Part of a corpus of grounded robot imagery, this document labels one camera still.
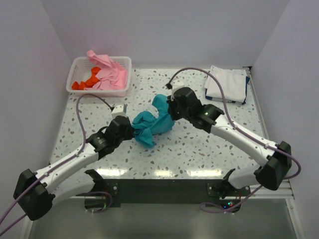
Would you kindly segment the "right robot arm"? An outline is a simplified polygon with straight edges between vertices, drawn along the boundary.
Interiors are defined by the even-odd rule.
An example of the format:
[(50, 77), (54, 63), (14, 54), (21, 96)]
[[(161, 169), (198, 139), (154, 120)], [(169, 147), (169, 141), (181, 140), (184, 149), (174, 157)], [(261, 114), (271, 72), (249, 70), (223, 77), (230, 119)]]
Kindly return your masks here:
[(232, 196), (243, 187), (257, 184), (273, 191), (279, 188), (292, 166), (288, 143), (277, 144), (230, 122), (220, 108), (203, 105), (189, 87), (174, 87), (167, 102), (173, 120), (185, 119), (195, 128), (227, 140), (256, 161), (249, 168), (231, 169), (217, 187), (218, 191)]

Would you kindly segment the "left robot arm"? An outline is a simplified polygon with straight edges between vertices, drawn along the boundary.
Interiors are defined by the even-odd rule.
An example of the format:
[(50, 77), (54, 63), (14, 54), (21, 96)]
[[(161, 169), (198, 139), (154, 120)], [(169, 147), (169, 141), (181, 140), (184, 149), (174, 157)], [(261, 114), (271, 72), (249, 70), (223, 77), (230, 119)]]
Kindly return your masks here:
[(134, 138), (134, 129), (125, 116), (116, 116), (104, 130), (91, 135), (69, 157), (36, 172), (29, 169), (21, 172), (13, 198), (31, 221), (43, 217), (62, 196), (55, 189), (63, 181), (85, 166), (113, 153), (123, 141)]

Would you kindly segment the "teal t shirt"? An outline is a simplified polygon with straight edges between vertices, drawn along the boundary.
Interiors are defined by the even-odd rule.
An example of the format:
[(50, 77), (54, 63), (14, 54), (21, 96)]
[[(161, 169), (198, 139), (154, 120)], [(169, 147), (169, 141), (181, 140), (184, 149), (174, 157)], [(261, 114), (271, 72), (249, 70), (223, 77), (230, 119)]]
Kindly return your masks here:
[(175, 121), (168, 113), (167, 96), (159, 94), (153, 99), (152, 105), (157, 109), (155, 117), (148, 111), (139, 113), (132, 122), (135, 140), (142, 146), (152, 148), (155, 146), (154, 136), (172, 130)]

